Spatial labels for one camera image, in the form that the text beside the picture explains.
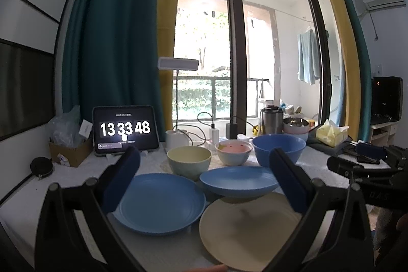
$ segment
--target tablecloth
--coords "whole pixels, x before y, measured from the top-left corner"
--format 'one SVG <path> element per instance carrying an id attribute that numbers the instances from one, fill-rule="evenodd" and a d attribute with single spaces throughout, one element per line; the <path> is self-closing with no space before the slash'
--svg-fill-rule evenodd
<path id="1" fill-rule="evenodd" d="M 306 147 L 297 165 L 301 166 L 310 178 L 319 177 L 329 186 L 347 187 L 347 179 L 327 169 L 327 158 L 324 153 Z M 58 182 L 63 188 L 79 186 L 89 177 L 99 177 L 108 165 L 114 164 L 118 159 L 119 156 L 97 157 L 91 154 L 77 168 L 54 164 L 55 169 L 51 176 L 42 180 L 31 179 L 0 208 L 1 223 L 17 249 L 32 266 L 34 266 L 35 233 L 48 186 L 53 182 Z M 258 165 L 253 152 L 246 165 Z M 210 169 L 216 167 L 222 167 L 222 163 L 216 155 L 213 155 Z M 387 165 L 381 162 L 380 165 L 372 167 L 387 167 Z M 158 151 L 142 153 L 137 174 L 152 172 L 171 172 L 163 147 Z M 76 212 L 76 216 L 91 254 L 94 258 L 103 261 L 82 213 Z M 112 215 L 108 215 L 108 219 L 127 248 L 148 272 L 181 272 L 195 267 L 209 267 L 217 263 L 201 244 L 198 223 L 171 236 L 149 237 L 130 231 L 117 222 Z M 327 228 L 329 223 L 330 218 L 321 228 L 323 233 L 323 228 Z"/>

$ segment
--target person's hand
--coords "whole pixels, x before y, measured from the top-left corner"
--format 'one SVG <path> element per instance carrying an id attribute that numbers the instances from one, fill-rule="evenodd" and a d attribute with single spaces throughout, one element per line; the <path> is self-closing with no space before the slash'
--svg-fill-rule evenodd
<path id="1" fill-rule="evenodd" d="M 408 213 L 404 214 L 401 218 L 399 218 L 396 229 L 397 231 L 403 231 L 408 227 Z"/>
<path id="2" fill-rule="evenodd" d="M 226 265 L 216 265 L 213 267 L 207 267 L 203 269 L 192 269 L 186 272 L 227 272 L 228 267 Z"/>

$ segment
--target cardboard box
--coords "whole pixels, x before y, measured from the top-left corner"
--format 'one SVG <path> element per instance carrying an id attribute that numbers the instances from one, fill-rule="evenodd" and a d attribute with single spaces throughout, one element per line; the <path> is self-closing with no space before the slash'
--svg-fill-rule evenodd
<path id="1" fill-rule="evenodd" d="M 78 167 L 82 161 L 89 156 L 93 151 L 93 144 L 91 139 L 87 139 L 83 144 L 77 148 L 67 148 L 49 142 L 50 154 L 53 161 L 59 163 L 61 158 L 59 155 L 68 159 L 68 162 L 73 167 Z"/>

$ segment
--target digital clock display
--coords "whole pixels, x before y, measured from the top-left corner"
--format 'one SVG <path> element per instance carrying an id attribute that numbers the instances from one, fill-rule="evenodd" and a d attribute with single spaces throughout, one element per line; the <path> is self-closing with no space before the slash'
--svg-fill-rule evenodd
<path id="1" fill-rule="evenodd" d="M 159 146 L 151 106 L 98 107 L 93 110 L 94 146 L 97 154 L 124 152 L 129 145 L 140 151 Z"/>

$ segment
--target blue bowl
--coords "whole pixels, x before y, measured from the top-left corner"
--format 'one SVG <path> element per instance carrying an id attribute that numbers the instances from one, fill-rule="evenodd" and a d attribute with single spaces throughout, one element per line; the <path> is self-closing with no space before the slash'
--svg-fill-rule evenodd
<path id="1" fill-rule="evenodd" d="M 258 163 L 263 167 L 269 167 L 269 153 L 274 148 L 281 148 L 295 164 L 306 147 L 306 142 L 301 138 L 286 134 L 257 136 L 252 144 Z"/>

